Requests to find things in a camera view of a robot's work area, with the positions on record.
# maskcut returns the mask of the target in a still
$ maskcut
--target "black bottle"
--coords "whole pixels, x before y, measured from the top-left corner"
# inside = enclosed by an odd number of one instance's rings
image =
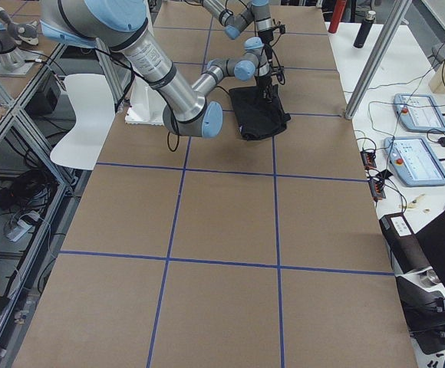
[[[364,43],[366,42],[366,38],[368,38],[369,31],[371,30],[375,18],[376,12],[374,10],[368,11],[368,13],[366,14],[366,18],[362,20],[358,36],[355,38],[355,48],[362,48],[364,46]]]

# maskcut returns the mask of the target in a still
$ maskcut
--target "brown table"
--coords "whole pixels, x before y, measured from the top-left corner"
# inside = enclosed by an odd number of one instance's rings
[[[272,16],[288,129],[243,141],[216,90],[221,134],[171,153],[119,115],[15,367],[416,366],[321,13]],[[252,36],[173,2],[154,33],[190,81]]]

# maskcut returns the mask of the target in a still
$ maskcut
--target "red cylinder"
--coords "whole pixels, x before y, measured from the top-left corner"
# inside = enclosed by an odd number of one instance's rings
[[[340,21],[342,20],[342,15],[344,15],[346,4],[347,0],[337,0],[337,2],[335,2],[335,8],[333,9],[330,27],[328,27],[329,33],[335,33],[337,31],[338,23],[340,23]]]

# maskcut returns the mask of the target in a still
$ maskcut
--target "white table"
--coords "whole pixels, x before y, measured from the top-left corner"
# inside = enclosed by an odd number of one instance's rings
[[[351,96],[350,92],[354,90],[355,84],[358,82],[361,72],[364,69],[382,25],[373,25],[371,33],[362,49],[352,46],[359,27],[359,24],[341,23],[338,32],[329,35],[347,101]],[[368,106],[371,106],[371,116],[376,129],[389,133],[393,133],[396,130],[395,136],[425,136],[425,133],[407,132],[400,123],[397,125],[397,117],[393,106],[379,103],[370,105],[371,101],[392,103],[394,95],[397,93],[411,94],[416,90],[416,94],[432,94],[428,83],[432,76],[434,76],[434,71],[431,70],[429,61],[420,49],[410,29],[406,25],[402,25],[391,42],[370,87],[376,87],[382,84],[405,83],[425,74],[426,76],[424,78],[417,79],[409,84],[368,90],[353,119],[354,128],[357,130],[357,138],[365,134],[365,136],[371,138],[379,148],[384,147],[383,141],[388,137],[388,135],[372,129],[371,120],[368,117]],[[445,95],[434,94],[434,98],[439,105],[445,104]],[[445,113],[445,107],[441,107],[440,109]],[[362,148],[363,142],[364,140],[358,141],[360,148]],[[372,148],[372,144],[369,142],[365,142],[364,146],[365,148]],[[431,144],[431,146],[437,157],[445,157],[445,148],[437,144]],[[376,162],[379,170],[386,168],[386,158],[387,152],[385,152],[385,150],[379,150],[377,152]],[[444,210],[445,186],[408,188],[396,178],[392,177],[391,179],[395,182],[408,202],[423,195],[415,209],[408,209],[405,212],[405,217],[415,232],[423,228]],[[385,214],[399,212],[401,210],[399,195],[389,188],[385,189],[385,193],[387,198],[379,201],[377,204],[378,218]],[[408,275],[407,278],[414,282],[418,280],[418,277],[414,275]],[[435,290],[440,290],[445,294],[445,289],[442,285],[428,289],[428,291]],[[416,350],[419,367],[425,367],[431,360],[439,360],[434,354],[423,354],[416,341],[412,341]],[[442,367],[442,361],[439,362],[438,367]]]

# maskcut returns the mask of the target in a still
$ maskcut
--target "white label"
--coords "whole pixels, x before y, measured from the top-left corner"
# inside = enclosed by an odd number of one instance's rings
[[[136,54],[127,56],[127,59],[143,75],[152,73],[162,61],[160,53],[150,42],[147,42]]]
[[[399,236],[412,235],[403,217],[392,217],[391,222],[393,223],[394,228],[397,229]]]

